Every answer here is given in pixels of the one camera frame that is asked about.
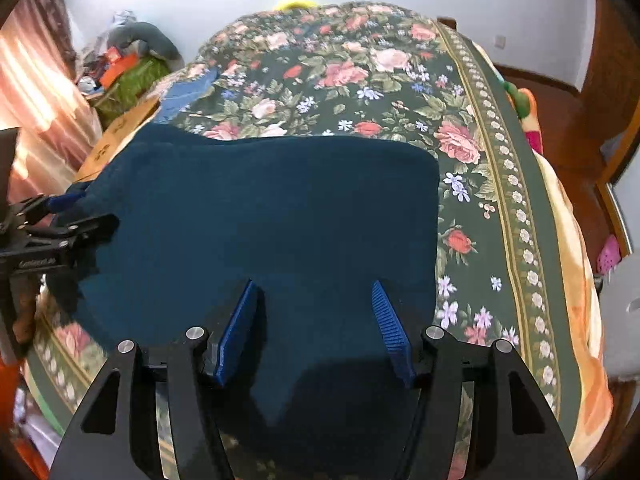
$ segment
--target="wall socket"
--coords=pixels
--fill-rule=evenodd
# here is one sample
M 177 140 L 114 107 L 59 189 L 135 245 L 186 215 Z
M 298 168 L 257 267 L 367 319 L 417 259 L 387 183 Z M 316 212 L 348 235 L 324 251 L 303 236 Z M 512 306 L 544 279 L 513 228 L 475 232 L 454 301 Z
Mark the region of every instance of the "wall socket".
M 505 38 L 504 36 L 496 36 L 494 39 L 494 45 L 496 48 L 499 49 L 504 49 L 504 46 L 507 43 L 507 38 Z

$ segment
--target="cardboard box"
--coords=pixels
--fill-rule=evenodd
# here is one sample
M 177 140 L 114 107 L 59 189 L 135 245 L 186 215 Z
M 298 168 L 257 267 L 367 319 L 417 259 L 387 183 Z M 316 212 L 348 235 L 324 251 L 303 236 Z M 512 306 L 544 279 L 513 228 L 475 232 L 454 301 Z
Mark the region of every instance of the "cardboard box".
M 93 180 L 98 176 L 120 143 L 158 109 L 158 103 L 158 97 L 153 97 L 113 121 L 78 170 L 76 182 Z

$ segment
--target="blue cloth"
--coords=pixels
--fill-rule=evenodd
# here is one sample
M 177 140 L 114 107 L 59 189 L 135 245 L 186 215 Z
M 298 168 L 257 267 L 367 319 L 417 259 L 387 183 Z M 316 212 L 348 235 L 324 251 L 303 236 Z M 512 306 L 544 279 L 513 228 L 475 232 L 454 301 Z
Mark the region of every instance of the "blue cloth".
M 79 261 L 74 317 L 106 348 L 162 344 L 251 278 L 264 300 L 237 377 L 212 394 L 222 430 L 292 470 L 389 478 L 417 393 L 394 375 L 371 287 L 391 280 L 430 324 L 437 188 L 436 161 L 399 142 L 147 125 L 60 215 L 120 219 Z
M 217 78 L 218 69 L 213 67 L 193 81 L 178 81 L 174 83 L 160 100 L 158 113 L 154 116 L 152 122 L 167 124 L 185 106 L 201 97 Z

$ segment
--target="floor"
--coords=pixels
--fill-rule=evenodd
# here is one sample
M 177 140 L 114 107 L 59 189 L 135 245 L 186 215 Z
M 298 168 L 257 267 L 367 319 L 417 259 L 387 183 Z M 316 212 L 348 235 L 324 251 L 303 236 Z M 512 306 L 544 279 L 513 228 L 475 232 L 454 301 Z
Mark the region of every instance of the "floor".
M 529 88 L 538 102 L 545 157 L 556 170 L 574 205 L 574 215 L 584 236 L 591 267 L 609 236 L 594 183 L 604 169 L 600 141 L 588 134 L 580 98 L 538 82 L 510 77 L 518 88 Z

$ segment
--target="bed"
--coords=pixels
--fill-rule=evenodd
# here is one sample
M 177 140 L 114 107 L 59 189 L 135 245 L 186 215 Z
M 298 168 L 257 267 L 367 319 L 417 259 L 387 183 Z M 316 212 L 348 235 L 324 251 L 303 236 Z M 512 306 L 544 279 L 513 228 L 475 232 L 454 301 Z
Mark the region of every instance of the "bed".
M 161 99 L 152 121 L 219 140 L 356 135 L 427 150 L 441 174 L 434 322 L 475 344 L 510 340 L 576 465 L 586 459 L 611 399 L 584 241 L 553 169 L 530 148 L 494 67 L 470 40 L 389 4 L 261 12 L 213 36 L 148 97 Z M 39 312 L 26 379 L 63 433 L 110 349 L 46 290 Z M 163 399 L 159 392 L 163 468 L 177 478 Z M 452 478 L 464 472 L 471 409 L 472 388 Z M 223 442 L 244 480 L 292 476 L 232 434 Z

